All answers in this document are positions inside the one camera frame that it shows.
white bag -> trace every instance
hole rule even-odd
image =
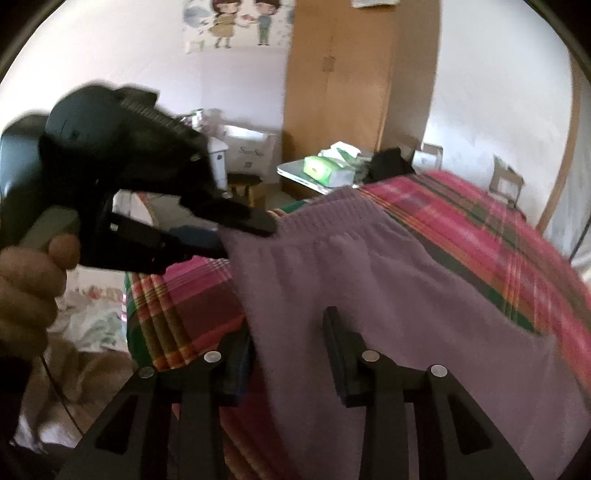
[[[264,178],[269,173],[277,136],[233,125],[220,125],[217,137],[227,146],[226,171]]]

cartoon girl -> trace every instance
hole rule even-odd
[[[235,34],[236,17],[242,0],[212,0],[212,10],[216,13],[213,26],[209,29],[217,37],[216,48],[220,47],[222,39],[226,39],[226,48],[230,47],[230,39]]]

wall poster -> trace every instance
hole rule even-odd
[[[187,53],[220,48],[289,49],[296,0],[186,0]]]

green stripe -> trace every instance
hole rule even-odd
[[[397,218],[391,212],[388,212],[388,214],[390,215],[390,217],[393,218],[393,220],[396,220],[400,225],[402,225],[406,230],[408,230],[419,242],[421,242],[421,245],[423,245],[427,253],[431,255],[432,259],[435,260],[435,262],[437,262],[445,269],[456,274],[462,280],[465,280],[470,285],[472,285],[478,291],[478,293],[480,293],[484,298],[489,300],[510,321],[522,327],[524,330],[527,330],[528,332],[531,332],[535,335],[539,335],[539,332],[537,332],[534,329],[533,324],[528,320],[528,318],[524,316],[521,312],[516,310],[513,307],[513,305],[508,303],[506,298],[503,297],[501,293],[499,293],[488,283],[483,281],[472,270],[466,268],[462,263],[460,263],[455,257],[450,255],[448,252],[438,247],[436,244],[432,243],[430,240],[422,236],[417,231],[410,228],[400,218]]]
[[[129,272],[125,273],[124,283],[126,292],[125,311],[127,313],[127,321],[129,321],[138,311],[138,306],[135,303],[135,298],[131,290],[131,276],[129,275]]]
[[[146,342],[142,329],[139,325],[136,328],[127,330],[127,347],[131,357],[135,360],[139,367],[147,367],[152,365],[152,357],[146,347]]]
[[[487,208],[485,208],[482,204],[475,203],[471,200],[468,200],[467,198],[463,197],[461,193],[459,193],[456,190],[452,189],[451,187],[445,185],[444,183],[441,183],[440,181],[438,181],[437,179],[435,179],[431,176],[414,175],[411,177],[413,177],[412,180],[414,181],[414,183],[417,183],[418,185],[422,186],[426,190],[429,190],[430,192],[435,193],[436,195],[438,195],[439,197],[444,199],[447,203],[449,203],[450,205],[456,207],[458,210],[463,212],[469,219],[472,219],[478,225],[484,226],[488,231],[492,232],[495,237],[502,238],[503,241],[505,243],[507,243],[508,245],[510,245],[514,250],[517,250],[521,254],[524,254],[524,252],[522,252],[515,244],[515,234],[511,235],[511,237],[505,236],[505,232],[506,231],[508,232],[509,230],[512,230],[512,229],[503,228],[503,231],[501,232],[498,228],[495,228],[490,222],[486,221],[488,218],[491,218],[491,219],[495,220],[499,226],[505,226],[505,223],[500,218],[491,214],[491,211],[488,210]],[[422,180],[426,179],[425,177],[428,178],[430,181],[432,181],[434,184],[436,184],[438,188],[422,181]],[[452,199],[450,196],[451,194],[454,197],[460,197],[465,202],[470,204],[470,208],[468,208],[467,206],[461,205],[458,201]]]
[[[305,200],[301,200],[299,202],[294,202],[294,203],[290,203],[289,205],[287,205],[286,207],[281,207],[277,210],[281,210],[284,213],[293,213],[295,212],[298,208],[303,207],[304,205],[306,205],[308,202],[306,202]]]
[[[512,228],[507,227],[503,221],[490,213],[488,216],[492,219],[495,219],[499,225],[504,227],[503,232],[499,232],[499,230],[495,229],[490,223],[479,220],[479,215],[476,214],[476,210],[480,209],[481,211],[486,212],[486,209],[477,203],[472,203],[472,205],[474,205],[472,210],[467,210],[457,202],[452,201],[451,198],[444,195],[443,191],[438,191],[434,186],[428,185],[425,180],[432,181],[434,184],[440,186],[442,190],[455,192],[455,194],[459,196],[461,196],[461,194],[432,176],[414,175],[410,176],[409,179],[412,179],[418,185],[421,185],[427,190],[439,195],[451,205],[455,205],[459,210],[464,211],[468,217],[476,219],[476,221],[484,225],[484,227],[489,232],[492,232],[495,237],[501,238],[505,244],[509,245],[513,249],[513,251],[519,253],[523,258],[525,258],[527,263],[534,267],[541,276],[545,277],[547,281],[550,282],[554,288],[556,288],[556,290],[573,309],[573,314],[577,317],[581,324],[591,331],[591,321],[588,319],[589,309],[587,308],[584,297],[578,292],[576,286],[568,279],[568,277],[566,277],[566,275],[564,275],[564,272],[555,269],[553,265],[549,264],[537,250],[529,248],[530,246],[526,242],[522,242],[522,237],[517,235],[517,232],[515,232]]]

white wall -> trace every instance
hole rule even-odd
[[[493,155],[525,179],[519,207],[535,225],[570,126],[569,52],[523,0],[442,0],[439,65],[424,141],[443,168],[488,188]]]
[[[48,111],[65,93],[96,79],[159,90],[160,104],[176,113],[219,108],[230,121],[280,130],[287,52],[186,55],[183,3],[66,0],[0,84],[0,131],[23,112]]]

